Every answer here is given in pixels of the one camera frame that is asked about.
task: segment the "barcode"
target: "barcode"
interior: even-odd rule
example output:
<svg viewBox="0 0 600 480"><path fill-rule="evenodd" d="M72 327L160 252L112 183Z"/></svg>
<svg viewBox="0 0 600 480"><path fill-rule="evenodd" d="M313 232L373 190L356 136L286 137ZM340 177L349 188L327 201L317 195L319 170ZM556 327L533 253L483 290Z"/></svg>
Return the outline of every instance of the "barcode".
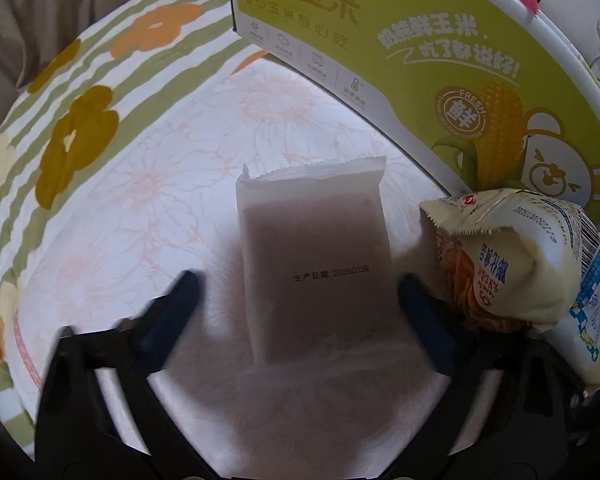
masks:
<svg viewBox="0 0 600 480"><path fill-rule="evenodd" d="M582 267L580 277L584 276L587 272L593 257L596 255L598 246L600 245L600 238L596 231L593 222L587 218L587 216L580 210L580 224L582 226Z"/></svg>

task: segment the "food package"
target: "food package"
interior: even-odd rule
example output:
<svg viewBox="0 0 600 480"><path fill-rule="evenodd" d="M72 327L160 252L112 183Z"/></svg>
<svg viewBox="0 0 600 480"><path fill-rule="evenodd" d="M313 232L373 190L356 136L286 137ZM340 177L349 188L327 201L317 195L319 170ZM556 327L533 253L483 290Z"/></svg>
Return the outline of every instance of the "food package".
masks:
<svg viewBox="0 0 600 480"><path fill-rule="evenodd" d="M236 183L254 368L287 387L406 356L379 184L385 158L286 168Z"/></svg>
<svg viewBox="0 0 600 480"><path fill-rule="evenodd" d="M438 228L438 257L469 325L543 333L600 385L600 238L579 206L494 189L420 207Z"/></svg>

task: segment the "corn box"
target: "corn box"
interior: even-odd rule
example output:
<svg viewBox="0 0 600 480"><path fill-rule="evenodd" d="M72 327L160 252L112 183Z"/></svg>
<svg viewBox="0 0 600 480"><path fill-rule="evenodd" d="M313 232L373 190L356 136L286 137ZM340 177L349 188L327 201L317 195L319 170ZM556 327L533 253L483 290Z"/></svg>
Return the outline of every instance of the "corn box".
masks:
<svg viewBox="0 0 600 480"><path fill-rule="evenodd" d="M513 187L600 230L600 86L518 0L232 0L235 29L395 141L448 190Z"/></svg>

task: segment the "plastic wrapper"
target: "plastic wrapper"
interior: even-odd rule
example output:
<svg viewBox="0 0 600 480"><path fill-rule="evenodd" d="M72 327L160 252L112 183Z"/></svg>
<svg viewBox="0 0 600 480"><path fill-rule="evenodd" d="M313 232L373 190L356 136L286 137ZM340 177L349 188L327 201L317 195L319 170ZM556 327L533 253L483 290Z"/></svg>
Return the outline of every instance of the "plastic wrapper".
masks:
<svg viewBox="0 0 600 480"><path fill-rule="evenodd" d="M406 357L379 183L384 158L312 164L236 183L254 368L286 387Z"/></svg>
<svg viewBox="0 0 600 480"><path fill-rule="evenodd" d="M423 202L454 305L477 329L542 333L600 385L600 238L570 202L495 189Z"/></svg>

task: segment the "striped fabric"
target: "striped fabric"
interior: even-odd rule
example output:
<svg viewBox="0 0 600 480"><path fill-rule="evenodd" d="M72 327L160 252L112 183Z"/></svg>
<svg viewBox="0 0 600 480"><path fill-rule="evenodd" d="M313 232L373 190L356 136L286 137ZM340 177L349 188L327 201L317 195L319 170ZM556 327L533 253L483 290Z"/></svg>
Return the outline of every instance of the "striped fabric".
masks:
<svg viewBox="0 0 600 480"><path fill-rule="evenodd" d="M260 55L232 31L230 0L132 0L60 54L0 127L0 420L27 452L34 425L2 334L46 248L158 118ZM102 124L113 124L104 140Z"/></svg>

